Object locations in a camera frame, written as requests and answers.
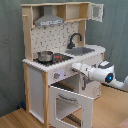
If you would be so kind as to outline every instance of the toy kitchen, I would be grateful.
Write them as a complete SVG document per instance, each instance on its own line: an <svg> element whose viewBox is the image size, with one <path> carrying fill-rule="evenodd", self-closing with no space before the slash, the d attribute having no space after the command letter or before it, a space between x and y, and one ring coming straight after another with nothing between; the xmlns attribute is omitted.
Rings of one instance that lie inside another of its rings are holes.
<svg viewBox="0 0 128 128"><path fill-rule="evenodd" d="M93 102L101 96L101 84L71 67L73 63L97 67L103 61L105 49L85 43L86 20L102 22L103 4L21 6L26 111L45 128L91 128ZM73 117L80 109L81 119Z"/></svg>

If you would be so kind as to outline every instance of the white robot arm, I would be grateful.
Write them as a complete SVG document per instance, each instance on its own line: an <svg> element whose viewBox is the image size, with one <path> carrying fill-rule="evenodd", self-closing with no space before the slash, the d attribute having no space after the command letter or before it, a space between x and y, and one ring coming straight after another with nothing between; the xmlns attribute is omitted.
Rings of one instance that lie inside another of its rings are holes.
<svg viewBox="0 0 128 128"><path fill-rule="evenodd" d="M90 80L95 80L128 92L128 76L124 83L117 81L115 79L114 65L111 65L111 63L107 61L102 62L98 68L87 64L73 63L72 69L81 73L83 76L86 76Z"/></svg>

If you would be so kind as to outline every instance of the faucet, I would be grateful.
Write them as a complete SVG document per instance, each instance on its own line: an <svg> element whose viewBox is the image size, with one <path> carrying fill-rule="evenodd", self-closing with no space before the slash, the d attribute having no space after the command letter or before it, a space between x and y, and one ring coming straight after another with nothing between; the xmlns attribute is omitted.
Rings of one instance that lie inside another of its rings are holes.
<svg viewBox="0 0 128 128"><path fill-rule="evenodd" d="M75 44L73 44L73 42L72 42L72 39L73 39L73 37L75 36L75 35L78 35L78 36L80 36L80 41L82 41L82 35L80 34L80 33L74 33L72 36L71 36L71 38L70 38L70 43L68 44L68 49L72 49L73 47L75 47Z"/></svg>

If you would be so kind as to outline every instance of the oven door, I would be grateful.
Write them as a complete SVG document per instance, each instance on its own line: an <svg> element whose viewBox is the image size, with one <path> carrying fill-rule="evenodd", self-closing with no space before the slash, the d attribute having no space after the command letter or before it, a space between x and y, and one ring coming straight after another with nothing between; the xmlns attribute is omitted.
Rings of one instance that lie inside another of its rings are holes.
<svg viewBox="0 0 128 128"><path fill-rule="evenodd" d="M50 124L56 128L78 128L64 122L63 119L82 109L81 128L92 127L93 99L66 91L57 87L49 87L49 118Z"/></svg>

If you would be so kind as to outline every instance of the saucepan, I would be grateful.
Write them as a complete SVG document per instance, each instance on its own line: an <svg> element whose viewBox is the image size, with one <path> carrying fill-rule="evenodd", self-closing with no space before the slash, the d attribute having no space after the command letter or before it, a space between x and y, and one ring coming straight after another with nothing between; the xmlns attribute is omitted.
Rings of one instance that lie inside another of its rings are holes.
<svg viewBox="0 0 128 128"><path fill-rule="evenodd" d="M42 51L42 52L38 52L37 54L38 54L38 60L41 62L52 61L53 52L51 51Z"/></svg>

